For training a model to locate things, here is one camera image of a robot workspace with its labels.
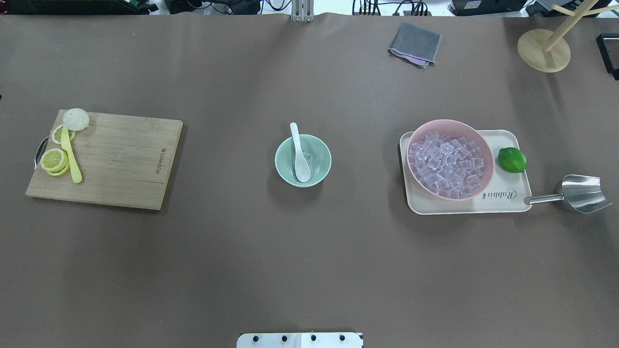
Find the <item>lemon slice upper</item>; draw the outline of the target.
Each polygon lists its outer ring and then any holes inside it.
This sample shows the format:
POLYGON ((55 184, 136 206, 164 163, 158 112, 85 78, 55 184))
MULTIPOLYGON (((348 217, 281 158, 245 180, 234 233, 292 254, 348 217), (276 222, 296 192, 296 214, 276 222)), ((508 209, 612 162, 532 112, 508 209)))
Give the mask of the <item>lemon slice upper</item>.
MULTIPOLYGON (((55 128, 55 130, 53 130, 53 132, 50 133, 50 138, 53 141, 53 143, 56 143, 57 145, 61 145, 61 136, 62 136, 63 128, 64 128, 64 125, 59 125, 57 128, 55 128)), ((69 141, 73 141, 73 139, 75 139, 76 137, 76 132, 74 130, 68 130, 68 134, 69 134, 69 141)))

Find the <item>bamboo cutting board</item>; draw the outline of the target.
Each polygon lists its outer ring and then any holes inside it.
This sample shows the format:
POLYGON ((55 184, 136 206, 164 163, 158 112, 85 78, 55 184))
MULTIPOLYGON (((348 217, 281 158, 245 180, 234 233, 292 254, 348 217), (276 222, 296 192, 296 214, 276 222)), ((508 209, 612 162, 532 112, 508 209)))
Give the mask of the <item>bamboo cutting board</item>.
POLYGON ((90 112, 90 124, 72 140, 82 174, 52 176, 37 168, 30 197, 159 211, 172 171, 183 122, 156 117, 90 112))

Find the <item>white ceramic spoon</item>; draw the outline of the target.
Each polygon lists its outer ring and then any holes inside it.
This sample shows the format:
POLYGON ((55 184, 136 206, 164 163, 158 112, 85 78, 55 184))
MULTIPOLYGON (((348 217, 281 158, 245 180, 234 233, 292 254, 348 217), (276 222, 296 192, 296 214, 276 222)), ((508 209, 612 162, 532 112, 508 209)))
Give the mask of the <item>white ceramic spoon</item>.
POLYGON ((300 142, 300 134, 296 122, 290 123, 290 130, 292 134, 293 145, 295 149, 295 162, 294 171, 297 180, 301 183, 307 183, 311 178, 311 170, 307 163, 307 159, 303 154, 303 150, 300 142))

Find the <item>beige plastic tray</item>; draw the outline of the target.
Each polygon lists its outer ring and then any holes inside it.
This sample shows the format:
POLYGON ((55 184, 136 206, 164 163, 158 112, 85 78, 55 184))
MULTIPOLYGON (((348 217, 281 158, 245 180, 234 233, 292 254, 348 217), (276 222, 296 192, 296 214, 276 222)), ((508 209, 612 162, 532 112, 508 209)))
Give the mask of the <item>beige plastic tray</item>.
POLYGON ((471 200, 442 200, 430 194, 416 182, 407 165, 405 153, 412 134, 411 131, 405 132, 398 142, 405 196, 411 211, 419 215, 444 215, 525 212, 530 209, 524 204, 524 198, 532 196, 527 174, 509 173, 500 167, 495 168, 486 190, 471 200))

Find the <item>light green ceramic bowl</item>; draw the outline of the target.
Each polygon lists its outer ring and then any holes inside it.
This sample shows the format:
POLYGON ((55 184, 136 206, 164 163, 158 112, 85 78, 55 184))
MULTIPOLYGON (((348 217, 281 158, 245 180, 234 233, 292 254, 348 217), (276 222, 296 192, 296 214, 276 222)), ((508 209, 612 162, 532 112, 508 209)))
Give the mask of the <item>light green ceramic bowl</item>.
POLYGON ((300 134, 300 144, 303 152, 309 154, 310 180, 305 183, 297 180, 295 175, 295 147, 291 137, 285 139, 277 148, 274 158, 276 171, 285 182, 293 187, 313 187, 321 183, 331 170, 331 151, 326 143, 311 134, 300 134))

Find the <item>green lime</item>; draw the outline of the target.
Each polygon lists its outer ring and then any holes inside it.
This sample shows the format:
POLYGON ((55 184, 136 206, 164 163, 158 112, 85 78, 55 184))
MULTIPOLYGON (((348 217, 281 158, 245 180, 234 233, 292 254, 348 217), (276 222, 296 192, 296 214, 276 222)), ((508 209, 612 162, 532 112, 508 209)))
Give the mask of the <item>green lime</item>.
POLYGON ((524 152, 519 148, 505 147, 498 152, 497 164, 503 170, 517 174, 525 171, 528 161, 524 152))

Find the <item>steel ice scoop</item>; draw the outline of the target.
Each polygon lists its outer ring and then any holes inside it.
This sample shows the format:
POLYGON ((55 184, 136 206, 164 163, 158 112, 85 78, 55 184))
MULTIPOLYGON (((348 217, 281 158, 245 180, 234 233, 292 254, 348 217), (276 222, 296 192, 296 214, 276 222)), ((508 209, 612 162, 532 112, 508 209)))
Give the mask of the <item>steel ice scoop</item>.
POLYGON ((601 179, 596 176, 569 174, 555 187, 551 195, 526 197, 524 203, 559 203, 566 211, 590 214, 612 205, 601 190, 601 179))

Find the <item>clear ice cube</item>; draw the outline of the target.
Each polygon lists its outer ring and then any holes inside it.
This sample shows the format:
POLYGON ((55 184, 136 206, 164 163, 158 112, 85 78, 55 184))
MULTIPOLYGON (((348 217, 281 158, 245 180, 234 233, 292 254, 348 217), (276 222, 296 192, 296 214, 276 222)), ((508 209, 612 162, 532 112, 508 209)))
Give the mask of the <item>clear ice cube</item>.
POLYGON ((307 151, 303 151, 302 154, 303 154, 303 157, 304 157, 305 161, 307 162, 307 164, 311 165, 312 162, 313 162, 313 159, 314 159, 312 154, 310 152, 307 152, 307 151))

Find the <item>black monitor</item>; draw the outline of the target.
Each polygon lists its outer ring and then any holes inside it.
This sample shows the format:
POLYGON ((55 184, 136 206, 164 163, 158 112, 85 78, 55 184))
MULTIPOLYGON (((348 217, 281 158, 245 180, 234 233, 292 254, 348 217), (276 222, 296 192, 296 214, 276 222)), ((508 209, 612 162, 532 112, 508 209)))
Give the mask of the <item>black monitor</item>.
POLYGON ((619 34, 602 33, 595 41, 601 53, 606 72, 610 73, 615 81, 619 80, 619 34))

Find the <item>white bun dumpling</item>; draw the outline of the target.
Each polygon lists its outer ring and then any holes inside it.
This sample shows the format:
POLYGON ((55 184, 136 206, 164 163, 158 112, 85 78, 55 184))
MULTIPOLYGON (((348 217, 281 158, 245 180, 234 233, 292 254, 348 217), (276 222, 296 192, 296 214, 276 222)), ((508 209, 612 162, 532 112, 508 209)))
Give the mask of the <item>white bun dumpling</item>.
POLYGON ((71 131, 81 131, 90 126, 90 116, 81 108, 68 109, 62 115, 62 124, 71 131))

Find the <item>grey folded cloth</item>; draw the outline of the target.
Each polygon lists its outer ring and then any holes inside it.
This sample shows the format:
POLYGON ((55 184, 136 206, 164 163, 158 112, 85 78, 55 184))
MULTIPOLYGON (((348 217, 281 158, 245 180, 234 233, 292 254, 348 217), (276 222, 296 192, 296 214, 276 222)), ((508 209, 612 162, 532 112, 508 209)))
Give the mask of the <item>grey folded cloth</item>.
POLYGON ((442 34, 411 23, 403 23, 388 51, 396 57, 425 69, 430 64, 436 63, 436 55, 441 42, 442 34))

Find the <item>aluminium frame post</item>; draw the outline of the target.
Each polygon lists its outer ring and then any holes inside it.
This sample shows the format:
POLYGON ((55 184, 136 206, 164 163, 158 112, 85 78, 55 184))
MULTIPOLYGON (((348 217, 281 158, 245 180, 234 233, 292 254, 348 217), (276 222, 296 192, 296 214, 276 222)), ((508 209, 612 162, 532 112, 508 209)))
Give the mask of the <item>aluminium frame post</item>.
POLYGON ((314 21, 314 0, 292 0, 292 22, 314 21))

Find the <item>wooden cup tree stand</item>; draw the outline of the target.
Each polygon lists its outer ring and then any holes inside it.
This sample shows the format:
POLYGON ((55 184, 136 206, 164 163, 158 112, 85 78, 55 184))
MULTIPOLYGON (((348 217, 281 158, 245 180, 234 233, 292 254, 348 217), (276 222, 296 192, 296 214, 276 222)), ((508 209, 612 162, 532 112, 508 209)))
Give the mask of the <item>wooden cup tree stand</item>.
POLYGON ((522 34, 517 42, 517 52, 531 67, 544 73, 556 73, 566 68, 571 58, 570 47, 563 38, 581 18, 588 15, 616 10, 619 6, 593 9, 596 0, 585 0, 574 11, 553 4, 552 9, 566 14, 568 18, 555 31, 531 29, 522 34))

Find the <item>pink bowl of ice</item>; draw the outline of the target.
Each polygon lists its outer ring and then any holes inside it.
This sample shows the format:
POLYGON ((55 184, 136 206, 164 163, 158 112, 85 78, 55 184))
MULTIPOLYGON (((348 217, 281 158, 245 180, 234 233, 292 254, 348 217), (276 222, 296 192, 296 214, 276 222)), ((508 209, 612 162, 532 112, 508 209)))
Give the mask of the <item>pink bowl of ice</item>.
POLYGON ((405 146, 405 167, 429 194, 466 201, 489 186, 495 161, 477 130, 460 121, 437 119, 413 132, 405 146))

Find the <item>yellow plastic knife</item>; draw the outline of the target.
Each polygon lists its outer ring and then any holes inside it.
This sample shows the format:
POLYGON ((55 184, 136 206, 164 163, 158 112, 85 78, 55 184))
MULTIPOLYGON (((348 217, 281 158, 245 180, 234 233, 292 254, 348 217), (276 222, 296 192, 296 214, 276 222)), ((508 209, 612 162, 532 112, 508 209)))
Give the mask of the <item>yellow plastic knife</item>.
POLYGON ((69 170, 71 172, 73 182, 76 184, 81 183, 83 180, 83 176, 73 152, 69 129, 66 126, 62 126, 62 129, 60 131, 60 147, 68 155, 69 170))

